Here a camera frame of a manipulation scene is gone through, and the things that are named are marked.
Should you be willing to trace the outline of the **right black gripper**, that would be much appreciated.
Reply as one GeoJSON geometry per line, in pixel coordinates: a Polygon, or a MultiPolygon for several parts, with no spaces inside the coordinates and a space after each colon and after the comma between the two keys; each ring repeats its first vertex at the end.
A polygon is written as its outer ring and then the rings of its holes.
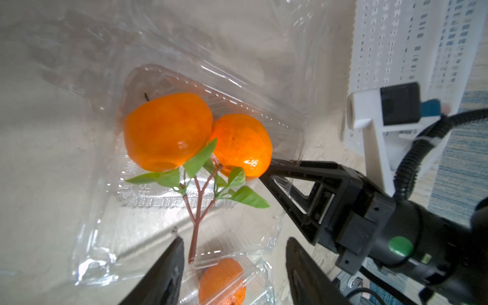
{"type": "Polygon", "coordinates": [[[305,239],[338,255],[353,274],[362,266],[395,209],[365,175],[330,161],[274,159],[259,180],[305,239]]]}

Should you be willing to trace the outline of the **orange pair with leaves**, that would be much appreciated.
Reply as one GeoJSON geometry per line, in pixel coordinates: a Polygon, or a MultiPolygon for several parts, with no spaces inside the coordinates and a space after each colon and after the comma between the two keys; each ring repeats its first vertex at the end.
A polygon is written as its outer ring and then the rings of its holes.
{"type": "Polygon", "coordinates": [[[247,182],[271,165],[273,145],[264,125],[247,114],[214,119],[209,105],[196,94],[179,93],[147,100],[123,122],[128,157],[144,172],[134,185],[158,184],[189,203],[188,187],[198,199],[188,208],[193,223],[189,263],[194,262],[200,225],[209,212],[203,197],[212,188],[212,203],[231,200],[265,209],[269,203],[247,182]]]}

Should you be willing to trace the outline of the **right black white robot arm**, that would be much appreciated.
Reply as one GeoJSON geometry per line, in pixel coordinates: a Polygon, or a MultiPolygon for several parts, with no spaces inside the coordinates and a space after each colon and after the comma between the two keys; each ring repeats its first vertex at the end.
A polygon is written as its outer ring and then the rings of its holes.
{"type": "Polygon", "coordinates": [[[487,208],[466,228],[326,161],[273,160],[261,182],[310,244],[338,255],[342,270],[355,273],[370,258],[452,304],[487,303],[487,208]]]}

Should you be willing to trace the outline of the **clear clamshell container back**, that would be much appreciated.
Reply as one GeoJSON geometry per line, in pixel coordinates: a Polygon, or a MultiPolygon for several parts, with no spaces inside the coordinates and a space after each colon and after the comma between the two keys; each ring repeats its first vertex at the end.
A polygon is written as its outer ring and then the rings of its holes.
{"type": "Polygon", "coordinates": [[[282,209],[252,187],[299,160],[325,29],[321,1],[128,1],[140,41],[111,55],[90,205],[73,255],[85,285],[142,276],[175,234],[202,268],[275,244],[282,209]]]}

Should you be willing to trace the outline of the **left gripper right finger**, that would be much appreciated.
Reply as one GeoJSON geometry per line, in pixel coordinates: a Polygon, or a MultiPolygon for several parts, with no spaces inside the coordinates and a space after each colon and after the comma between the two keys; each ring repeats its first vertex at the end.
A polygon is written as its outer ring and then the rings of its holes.
{"type": "Polygon", "coordinates": [[[285,256],[294,304],[349,304],[339,289],[293,237],[287,240],[285,256]]]}

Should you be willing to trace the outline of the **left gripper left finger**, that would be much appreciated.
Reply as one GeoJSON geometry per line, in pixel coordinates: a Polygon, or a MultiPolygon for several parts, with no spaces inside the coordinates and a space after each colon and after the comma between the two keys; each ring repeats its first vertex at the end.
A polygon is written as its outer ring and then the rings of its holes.
{"type": "Polygon", "coordinates": [[[119,304],[176,305],[183,274],[184,241],[177,237],[119,304]]]}

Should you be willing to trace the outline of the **clear clamshell container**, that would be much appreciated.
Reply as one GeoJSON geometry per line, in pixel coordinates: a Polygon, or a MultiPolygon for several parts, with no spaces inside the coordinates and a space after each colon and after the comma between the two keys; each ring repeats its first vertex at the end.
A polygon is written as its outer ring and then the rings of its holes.
{"type": "Polygon", "coordinates": [[[128,1],[140,41],[111,55],[90,205],[73,255],[85,285],[142,276],[175,234],[202,268],[275,244],[282,209],[252,187],[299,160],[325,29],[321,1],[128,1]]]}
{"type": "Polygon", "coordinates": [[[260,257],[200,251],[185,266],[178,304],[275,304],[272,267],[260,257]]]}

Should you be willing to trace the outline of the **white plastic perforated basket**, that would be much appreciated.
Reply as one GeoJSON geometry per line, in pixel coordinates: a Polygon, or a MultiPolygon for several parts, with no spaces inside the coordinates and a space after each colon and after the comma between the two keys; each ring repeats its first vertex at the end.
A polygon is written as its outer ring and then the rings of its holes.
{"type": "Polygon", "coordinates": [[[486,17],[486,1],[357,1],[342,140],[387,192],[432,119],[386,126],[380,90],[417,83],[421,101],[437,99],[457,113],[486,17]]]}

